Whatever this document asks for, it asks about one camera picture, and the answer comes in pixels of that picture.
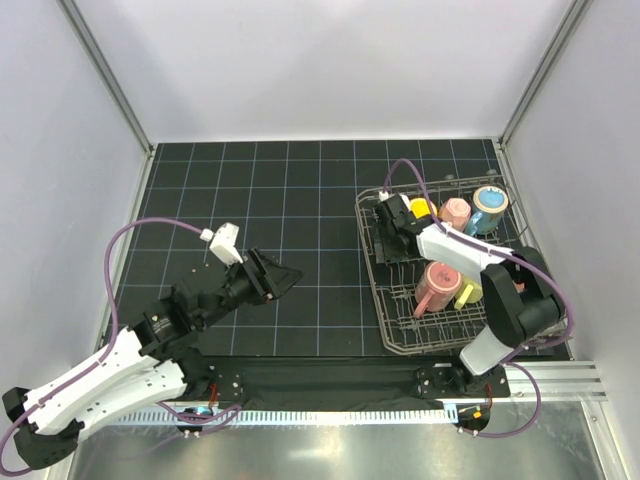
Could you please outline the cream yellow faceted mug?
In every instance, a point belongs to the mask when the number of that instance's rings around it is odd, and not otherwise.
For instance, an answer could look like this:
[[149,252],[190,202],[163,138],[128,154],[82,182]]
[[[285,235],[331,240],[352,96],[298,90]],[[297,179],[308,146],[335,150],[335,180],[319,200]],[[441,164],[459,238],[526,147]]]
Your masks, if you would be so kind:
[[482,287],[473,282],[464,283],[454,296],[454,308],[462,309],[467,304],[479,302],[483,297]]

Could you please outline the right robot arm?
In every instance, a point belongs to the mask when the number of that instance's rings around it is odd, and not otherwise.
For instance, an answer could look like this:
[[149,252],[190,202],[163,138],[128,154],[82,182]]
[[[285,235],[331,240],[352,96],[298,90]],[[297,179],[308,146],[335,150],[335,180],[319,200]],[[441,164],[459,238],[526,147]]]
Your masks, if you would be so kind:
[[507,362],[562,319],[571,332],[571,307],[538,250],[498,247],[434,215],[418,218],[399,194],[380,193],[374,211],[396,252],[444,264],[481,286],[486,326],[459,354],[466,375],[480,377]]

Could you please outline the yellow mug black handle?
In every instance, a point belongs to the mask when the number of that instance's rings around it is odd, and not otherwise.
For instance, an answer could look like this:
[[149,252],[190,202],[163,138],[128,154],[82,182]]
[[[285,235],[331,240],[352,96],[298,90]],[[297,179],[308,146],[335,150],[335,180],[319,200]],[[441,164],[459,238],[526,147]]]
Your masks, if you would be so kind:
[[416,219],[427,218],[431,215],[438,216],[436,205],[425,198],[413,198],[409,201],[409,209]]

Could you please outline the pink faceted mug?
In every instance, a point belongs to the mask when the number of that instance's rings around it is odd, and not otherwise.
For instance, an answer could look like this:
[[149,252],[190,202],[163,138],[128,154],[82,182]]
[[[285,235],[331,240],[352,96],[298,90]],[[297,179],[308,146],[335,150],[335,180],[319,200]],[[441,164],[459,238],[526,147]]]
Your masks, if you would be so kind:
[[463,232],[471,217],[471,205],[463,198],[449,198],[439,210],[439,218],[452,228]]

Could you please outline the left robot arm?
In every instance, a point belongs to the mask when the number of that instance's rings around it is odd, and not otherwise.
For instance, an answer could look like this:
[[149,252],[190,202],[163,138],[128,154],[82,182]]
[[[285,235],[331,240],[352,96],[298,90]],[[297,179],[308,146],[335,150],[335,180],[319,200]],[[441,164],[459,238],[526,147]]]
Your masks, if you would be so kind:
[[274,302],[303,277],[250,249],[229,267],[201,266],[129,322],[113,342],[37,389],[2,396],[12,440],[30,470],[48,468],[111,421],[147,404],[198,400],[212,375],[195,348],[200,333],[243,304]]

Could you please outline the blue butterfly mug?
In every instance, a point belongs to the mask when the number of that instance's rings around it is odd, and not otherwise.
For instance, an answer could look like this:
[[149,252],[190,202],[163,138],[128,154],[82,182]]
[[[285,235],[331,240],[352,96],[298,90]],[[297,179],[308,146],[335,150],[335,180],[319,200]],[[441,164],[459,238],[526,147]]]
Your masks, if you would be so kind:
[[497,186],[482,186],[475,190],[472,214],[464,232],[470,236],[484,236],[493,232],[509,206],[507,193]]

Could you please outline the clear glass tumbler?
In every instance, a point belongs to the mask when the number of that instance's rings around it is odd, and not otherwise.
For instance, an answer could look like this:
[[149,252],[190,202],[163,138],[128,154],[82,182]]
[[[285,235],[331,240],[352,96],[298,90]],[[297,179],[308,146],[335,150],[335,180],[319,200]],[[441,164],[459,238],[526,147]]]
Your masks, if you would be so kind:
[[565,334],[567,326],[568,326],[568,318],[564,317],[561,321],[559,321],[555,325],[548,327],[543,332],[541,332],[539,337],[546,342],[551,341],[553,339],[560,338]]

